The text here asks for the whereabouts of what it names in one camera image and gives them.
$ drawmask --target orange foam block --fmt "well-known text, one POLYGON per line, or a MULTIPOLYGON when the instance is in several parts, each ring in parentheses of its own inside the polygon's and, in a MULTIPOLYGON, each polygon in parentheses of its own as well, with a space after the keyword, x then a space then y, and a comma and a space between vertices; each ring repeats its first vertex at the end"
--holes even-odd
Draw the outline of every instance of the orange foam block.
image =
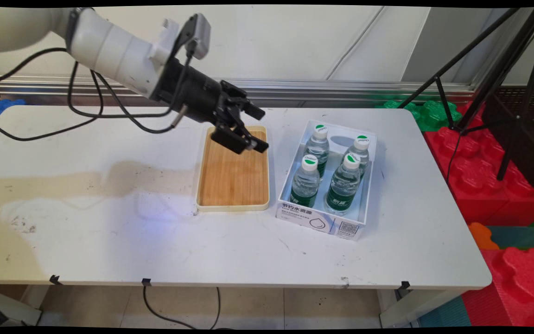
POLYGON ((469 225, 469 231, 475 239, 477 247, 481 250, 498 250, 500 247, 494 241, 491 241, 491 231, 478 222, 469 225))

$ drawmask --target white table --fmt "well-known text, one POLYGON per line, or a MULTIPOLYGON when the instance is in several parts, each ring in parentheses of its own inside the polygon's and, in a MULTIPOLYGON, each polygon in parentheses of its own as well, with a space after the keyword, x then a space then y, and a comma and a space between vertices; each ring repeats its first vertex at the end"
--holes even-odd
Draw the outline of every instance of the white table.
MULTIPOLYGON (((0 283, 51 284, 58 275, 65 285, 141 285, 149 278, 152 285, 390 290, 409 281, 414 291, 383 307, 384 327, 491 283, 409 112, 265 111, 261 122, 243 117, 267 128, 271 203, 262 212, 197 211, 207 123, 185 118, 163 135, 125 119, 31 142, 0 134, 0 283), (275 218, 309 119, 378 135, 367 227, 357 242, 275 218)), ((142 123, 160 128, 172 117, 142 123)), ((14 106, 0 127, 28 137, 83 120, 64 106, 14 106)))

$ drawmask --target tray rim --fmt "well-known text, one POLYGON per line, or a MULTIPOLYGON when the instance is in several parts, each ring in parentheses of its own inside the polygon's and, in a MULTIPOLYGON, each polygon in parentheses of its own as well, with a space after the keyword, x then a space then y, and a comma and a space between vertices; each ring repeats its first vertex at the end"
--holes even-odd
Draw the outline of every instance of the tray rim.
MULTIPOLYGON (((263 154, 267 154, 267 201, 263 204, 258 205, 201 205, 199 203, 199 196, 201 195, 201 175, 203 175, 203 169, 205 168, 205 141, 207 136, 214 131, 216 127, 209 126, 204 132, 201 138, 201 146, 203 147, 201 152, 201 166, 199 168, 199 175, 197 176, 197 195, 195 196, 195 205, 200 212, 240 212, 240 211, 264 211, 269 207, 269 201, 271 201, 271 180, 269 179, 269 149, 263 154)), ((264 131, 265 132, 265 141, 269 141, 269 133, 267 133, 267 128, 263 125, 246 125, 248 131, 264 131)))

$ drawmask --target wooden tray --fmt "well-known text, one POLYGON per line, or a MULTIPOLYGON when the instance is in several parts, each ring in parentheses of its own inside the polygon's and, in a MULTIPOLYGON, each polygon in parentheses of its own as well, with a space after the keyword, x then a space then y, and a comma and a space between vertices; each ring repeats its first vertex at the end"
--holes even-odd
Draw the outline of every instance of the wooden tray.
MULTIPOLYGON (((246 127, 267 141, 265 127, 246 127)), ((205 149, 197 189, 199 211, 261 211, 269 207, 269 160, 267 151, 235 154, 205 134, 205 149)))

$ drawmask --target water bottle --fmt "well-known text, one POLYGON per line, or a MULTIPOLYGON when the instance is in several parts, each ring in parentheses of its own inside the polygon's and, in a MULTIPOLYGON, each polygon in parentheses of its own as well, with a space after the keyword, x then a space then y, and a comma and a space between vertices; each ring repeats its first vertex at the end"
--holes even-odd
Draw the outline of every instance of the water bottle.
POLYGON ((370 139, 365 135, 359 135, 354 140, 354 145, 345 151, 346 154, 354 154, 360 158, 360 180, 364 177, 364 173, 368 164, 370 163, 370 154, 368 153, 368 147, 370 145, 370 139))
POLYGON ((318 159, 316 156, 306 154, 302 158, 302 164, 292 180, 290 202, 307 207, 314 205, 314 199, 320 184, 317 166, 318 159))
POLYGON ((343 163, 337 167, 331 179, 329 192, 324 199, 327 211, 343 216, 351 206, 351 202, 360 186, 360 158, 355 154, 346 154, 343 163))
POLYGON ((318 175, 323 180, 324 166, 329 158, 329 140, 327 134, 329 129, 322 124, 316 125, 313 129, 312 136, 306 142, 305 154, 312 154, 318 159, 318 175))

